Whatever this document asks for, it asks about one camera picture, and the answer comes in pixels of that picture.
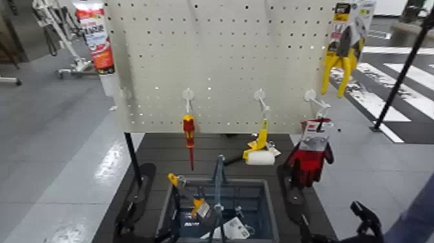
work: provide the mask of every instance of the metal hook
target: metal hook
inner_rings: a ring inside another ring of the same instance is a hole
[[[190,88],[187,88],[186,90],[184,90],[182,92],[182,98],[185,99],[186,104],[185,104],[185,110],[187,111],[187,114],[191,113],[191,101],[194,98],[194,92],[193,90],[191,90]]]
[[[313,102],[313,103],[315,103],[321,107],[321,109],[316,113],[317,118],[327,117],[327,114],[329,113],[329,108],[331,107],[331,105],[324,102],[324,100],[321,100],[321,102],[316,100],[315,90],[311,89],[311,90],[306,91],[306,93],[304,94],[304,100],[307,102]]]
[[[266,119],[269,120],[270,118],[270,113],[271,113],[271,109],[270,106],[268,106],[267,104],[265,104],[264,99],[265,99],[265,91],[263,91],[262,89],[258,89],[254,94],[253,97],[255,100],[259,101],[260,105],[261,105],[261,111],[262,111],[262,119]]]

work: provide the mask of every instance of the yellow pliers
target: yellow pliers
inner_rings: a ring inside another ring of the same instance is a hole
[[[325,63],[321,94],[325,94],[327,92],[331,69],[333,67],[342,67],[342,69],[344,70],[344,78],[339,85],[338,98],[342,98],[344,96],[345,88],[348,84],[349,77],[352,71],[351,59],[349,57],[351,34],[351,27],[348,26],[340,37],[340,42],[336,50],[336,54],[333,54],[333,56],[329,56],[328,61]]]

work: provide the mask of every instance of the red screwdriver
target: red screwdriver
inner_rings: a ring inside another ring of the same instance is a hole
[[[194,147],[194,120],[193,115],[186,114],[183,117],[183,130],[185,132],[185,139],[187,140],[187,147],[190,150],[190,165],[191,170],[194,170],[194,164],[193,164],[193,147]]]

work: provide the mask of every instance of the white pegboard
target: white pegboard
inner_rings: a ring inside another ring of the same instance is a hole
[[[194,91],[198,132],[257,132],[262,88],[270,132],[313,116],[334,0],[107,0],[105,14],[129,132],[182,132],[182,91]]]

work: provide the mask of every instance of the black metal pole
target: black metal pole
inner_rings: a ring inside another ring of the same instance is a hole
[[[404,81],[404,78],[406,77],[407,71],[410,68],[411,64],[413,63],[413,60],[416,57],[417,51],[419,50],[420,46],[422,45],[422,42],[424,41],[426,34],[429,30],[431,30],[434,26],[434,6],[431,9],[431,12],[428,16],[426,16],[423,24],[422,24],[422,30],[420,30],[419,35],[416,38],[415,44],[413,45],[413,49],[411,49],[410,54],[407,57],[406,63],[404,67],[401,70],[401,73],[398,76],[397,82],[395,83],[395,86],[393,86],[392,91],[389,94],[389,97],[387,98],[386,104],[384,105],[383,110],[381,111],[380,117],[378,118],[377,122],[375,123],[374,127],[372,128],[373,131],[379,131],[380,125],[384,120],[384,117],[386,116],[386,113],[388,112],[390,106],[392,105],[393,99],[398,93],[399,87],[401,86],[402,82]]]
[[[134,150],[134,145],[133,145],[132,139],[131,139],[131,133],[124,132],[123,134],[125,135],[125,139],[126,139],[127,145],[128,145],[128,151],[130,152],[131,163],[132,163],[132,167],[134,169],[134,176],[136,177],[137,184],[138,184],[139,188],[141,188],[141,185],[143,182],[141,179],[139,163],[137,162],[136,152]]]

